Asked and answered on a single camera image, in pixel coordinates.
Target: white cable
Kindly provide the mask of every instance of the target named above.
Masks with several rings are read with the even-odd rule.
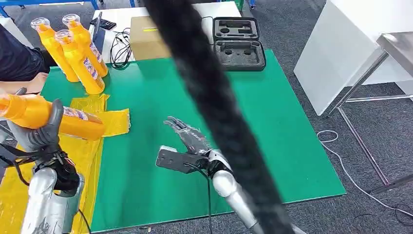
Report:
[[[331,140],[320,140],[319,135],[320,135],[321,133],[334,133],[334,134],[336,134],[336,137],[335,137],[334,139],[331,139]],[[330,148],[328,148],[328,147],[324,144],[324,143],[327,143],[327,142],[333,142],[333,141],[337,140],[337,139],[338,139],[338,133],[337,133],[337,132],[332,131],[332,130],[323,130],[323,131],[320,131],[320,132],[317,133],[317,138],[319,139],[319,141],[321,142],[321,144],[324,146],[324,148],[326,148],[328,151],[330,151],[331,153],[333,153],[334,155],[336,155],[336,156],[338,157],[338,159],[340,160],[340,164],[341,164],[341,167],[343,168],[344,173],[346,173],[347,177],[351,180],[351,182],[354,184],[354,186],[356,186],[356,188],[358,188],[360,191],[362,191],[364,194],[366,194],[366,195],[369,196],[370,198],[374,199],[374,200],[375,200],[376,202],[378,202],[380,205],[382,205],[382,206],[384,206],[384,207],[386,207],[386,208],[389,208],[389,209],[391,209],[391,210],[394,210],[394,211],[400,211],[400,212],[404,213],[405,215],[408,215],[408,216],[410,216],[411,218],[413,218],[413,214],[411,214],[411,213],[409,213],[409,212],[407,212],[407,211],[401,210],[401,209],[399,209],[399,208],[394,208],[394,207],[391,207],[391,206],[388,206],[388,205],[384,204],[384,203],[381,202],[379,199],[375,198],[374,196],[370,195],[368,192],[364,191],[360,186],[358,186],[358,185],[354,182],[353,178],[351,178],[351,176],[349,175],[349,173],[347,172],[347,170],[344,168],[343,160],[341,159],[340,155],[338,155],[336,152],[330,150]]]

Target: orange bottle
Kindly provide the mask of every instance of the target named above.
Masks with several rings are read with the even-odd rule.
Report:
[[[71,64],[86,92],[88,94],[102,93],[105,83],[84,50],[74,41],[73,33],[69,30],[60,30],[55,34],[55,39],[62,45],[65,58]]]
[[[66,75],[67,80],[78,82],[79,78],[65,59],[60,43],[55,40],[56,32],[50,27],[50,21],[46,18],[36,18],[30,25],[38,32],[41,43]]]
[[[105,125],[98,117],[69,107],[63,108],[60,133],[88,140],[97,140],[103,136]],[[39,95],[0,95],[0,117],[21,127],[37,129],[44,126],[51,109],[52,103]]]
[[[76,14],[68,14],[63,17],[62,22],[73,32],[75,41],[83,48],[100,77],[105,77],[108,74],[108,67],[94,45],[89,31],[80,23],[80,17]]]

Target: yellow plastic bag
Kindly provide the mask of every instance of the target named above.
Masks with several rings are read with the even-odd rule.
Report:
[[[70,107],[97,115],[107,126],[105,136],[115,136],[129,131],[129,109],[106,112],[109,95],[92,95],[74,98]],[[103,149],[103,138],[90,141],[59,135],[60,146],[74,162],[76,170],[85,177],[85,187],[79,208],[89,224],[92,223],[94,203],[99,182],[99,169]],[[33,163],[20,167],[24,178],[30,181]],[[0,233],[20,232],[28,200],[28,187],[24,185],[15,168],[8,168],[0,184]],[[88,233],[85,221],[77,214],[73,221],[72,233]]]

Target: brown box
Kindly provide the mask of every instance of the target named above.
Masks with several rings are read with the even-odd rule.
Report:
[[[149,16],[131,19],[130,44],[135,60],[170,57],[169,48]]]

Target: green mat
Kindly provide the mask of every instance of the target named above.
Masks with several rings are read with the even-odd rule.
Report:
[[[241,111],[250,124],[284,202],[342,195],[345,189],[302,110],[273,52],[262,72],[228,72]],[[175,116],[210,132],[186,93],[172,59],[131,62],[104,78],[108,110],[130,109],[131,130],[104,140],[92,230],[101,231],[207,215],[207,184],[199,173],[185,175],[155,166],[160,145],[186,151],[172,129]],[[82,97],[52,69],[43,88],[47,100],[69,105]],[[211,191],[212,212],[230,212]]]

